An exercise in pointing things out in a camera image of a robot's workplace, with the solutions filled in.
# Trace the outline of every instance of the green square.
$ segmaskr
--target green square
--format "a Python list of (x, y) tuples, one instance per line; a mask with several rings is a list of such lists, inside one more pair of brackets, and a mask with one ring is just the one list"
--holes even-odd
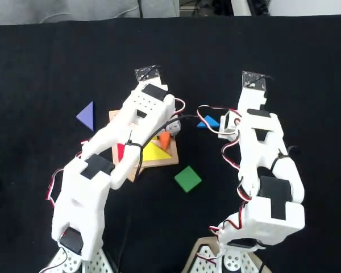
[(202, 181), (190, 166), (176, 175), (174, 179), (185, 192), (189, 192)]

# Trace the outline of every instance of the red piece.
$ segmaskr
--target red piece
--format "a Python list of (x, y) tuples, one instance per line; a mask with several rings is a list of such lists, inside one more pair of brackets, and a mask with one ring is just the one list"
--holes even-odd
[(118, 143), (118, 158), (119, 158), (119, 162), (123, 159), (124, 149), (125, 149), (125, 145)]

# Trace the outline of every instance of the orange piece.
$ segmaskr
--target orange piece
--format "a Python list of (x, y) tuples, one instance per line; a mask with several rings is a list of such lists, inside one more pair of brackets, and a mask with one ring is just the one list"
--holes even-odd
[(167, 151), (169, 143), (171, 142), (170, 132), (163, 132), (159, 135), (160, 147), (163, 151)]

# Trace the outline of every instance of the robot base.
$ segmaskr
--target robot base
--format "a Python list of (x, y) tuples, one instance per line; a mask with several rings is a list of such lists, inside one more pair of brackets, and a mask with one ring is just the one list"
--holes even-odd
[[(64, 251), (64, 249), (60, 249), (48, 266), (55, 266), (61, 263), (66, 258)], [(80, 266), (82, 266), (82, 273), (114, 273), (102, 249), (96, 253), (90, 262), (82, 261), (71, 251), (66, 250), (66, 253), (68, 257), (65, 263), (47, 270), (45, 273), (76, 273)]]
[[(229, 250), (213, 262), (197, 256), (214, 257), (219, 252), (216, 237), (205, 237), (197, 240), (182, 273), (258, 273), (262, 264), (254, 253), (241, 253)], [(272, 273), (264, 266), (262, 273)]]

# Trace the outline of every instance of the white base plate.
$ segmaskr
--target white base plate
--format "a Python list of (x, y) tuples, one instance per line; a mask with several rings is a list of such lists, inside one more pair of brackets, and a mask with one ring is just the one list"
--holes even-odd
[[(214, 254), (209, 246), (202, 246), (198, 254), (205, 257), (213, 257)], [(241, 268), (242, 273), (258, 273), (258, 269), (250, 256), (247, 253), (240, 253), (236, 251), (228, 251), (224, 256), (218, 260), (214, 260), (216, 264), (223, 263), (225, 268), (229, 272), (237, 272)], [(221, 273), (221, 268), (211, 262), (208, 262), (202, 258), (196, 257), (193, 264), (190, 267), (189, 273)]]
[[(90, 262), (82, 262), (82, 260), (71, 251), (66, 250), (66, 253), (68, 257), (64, 264), (47, 270), (45, 273), (75, 273), (78, 271), (81, 264), (82, 273), (114, 273), (102, 249), (97, 252)], [(64, 249), (60, 249), (48, 266), (55, 266), (61, 263), (65, 258), (66, 254), (64, 253)]]

